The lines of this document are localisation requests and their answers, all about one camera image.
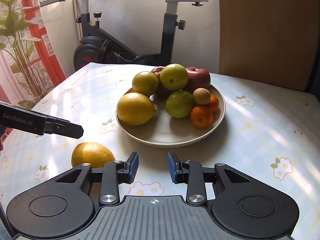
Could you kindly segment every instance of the tablecloth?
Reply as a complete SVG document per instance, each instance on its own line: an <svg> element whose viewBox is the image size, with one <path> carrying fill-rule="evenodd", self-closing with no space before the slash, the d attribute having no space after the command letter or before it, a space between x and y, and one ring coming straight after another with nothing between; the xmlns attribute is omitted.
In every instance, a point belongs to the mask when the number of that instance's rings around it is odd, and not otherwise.
<svg viewBox="0 0 320 240"><path fill-rule="evenodd" d="M82 125L80 139L38 136L14 130L0 154L0 201L6 210L17 194L71 168L71 154L81 142L99 142L117 160L133 151L140 165L124 195L185 195L185 184L172 183L167 168L170 149L146 146L129 138L116 122L116 104L132 78L152 67L90 63L54 88L35 107ZM307 93L240 78L211 74L226 101L220 126L204 140L175 148L181 160L203 166L226 163L295 199L300 218L295 240L320 238L320 103ZM214 198L207 183L208 199Z"/></svg>

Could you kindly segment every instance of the human hand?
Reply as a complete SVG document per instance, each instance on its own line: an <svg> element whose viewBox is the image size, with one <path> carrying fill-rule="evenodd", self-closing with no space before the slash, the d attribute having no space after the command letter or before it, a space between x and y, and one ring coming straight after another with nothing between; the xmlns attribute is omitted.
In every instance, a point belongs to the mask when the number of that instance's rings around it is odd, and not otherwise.
<svg viewBox="0 0 320 240"><path fill-rule="evenodd" d="M5 135L7 128L0 125L0 151L3 151L2 137Z"/></svg>

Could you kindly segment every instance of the ceramic plate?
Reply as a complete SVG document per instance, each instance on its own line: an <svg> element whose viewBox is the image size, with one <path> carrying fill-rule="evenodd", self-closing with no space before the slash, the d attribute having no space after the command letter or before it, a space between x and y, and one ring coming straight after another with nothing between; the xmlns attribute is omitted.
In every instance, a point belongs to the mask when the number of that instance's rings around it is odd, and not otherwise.
<svg viewBox="0 0 320 240"><path fill-rule="evenodd" d="M130 126L116 119L120 127L133 139L155 147L175 148L190 145L206 138L222 122L226 103L222 94L214 86L210 86L209 91L219 100L219 109L213 115L214 121L205 128L196 128L190 121L190 116L185 118L173 118L165 110L165 100L159 99L156 95L150 97L156 107L156 114L147 123L139 126Z"/></svg>

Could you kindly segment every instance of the blue gripper pad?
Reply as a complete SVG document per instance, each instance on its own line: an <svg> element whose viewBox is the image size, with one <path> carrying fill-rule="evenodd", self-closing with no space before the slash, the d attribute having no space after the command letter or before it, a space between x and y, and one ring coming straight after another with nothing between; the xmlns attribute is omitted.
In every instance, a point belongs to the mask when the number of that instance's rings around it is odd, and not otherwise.
<svg viewBox="0 0 320 240"><path fill-rule="evenodd" d="M139 155L136 154L131 162L131 165L130 165L130 170L129 170L129 182L130 183L133 183L134 177L136 176L136 173L138 170L138 167L139 167Z"/></svg>
<svg viewBox="0 0 320 240"><path fill-rule="evenodd" d="M177 177L176 163L174 162L170 153L168 153L168 168L170 171L170 176L171 176L172 182L177 184L178 177Z"/></svg>

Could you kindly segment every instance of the crosshair logo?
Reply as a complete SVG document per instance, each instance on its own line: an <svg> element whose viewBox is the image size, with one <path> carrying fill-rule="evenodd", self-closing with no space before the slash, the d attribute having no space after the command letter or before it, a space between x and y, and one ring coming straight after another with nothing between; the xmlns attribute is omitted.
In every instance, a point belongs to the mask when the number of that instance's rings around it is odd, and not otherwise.
<svg viewBox="0 0 320 240"><path fill-rule="evenodd" d="M153 199L153 200L151 200L151 201L149 201L149 202L151 202L153 205L155 205L155 204L158 204L158 203L161 202L161 201L159 201L159 200L157 200L157 199Z"/></svg>

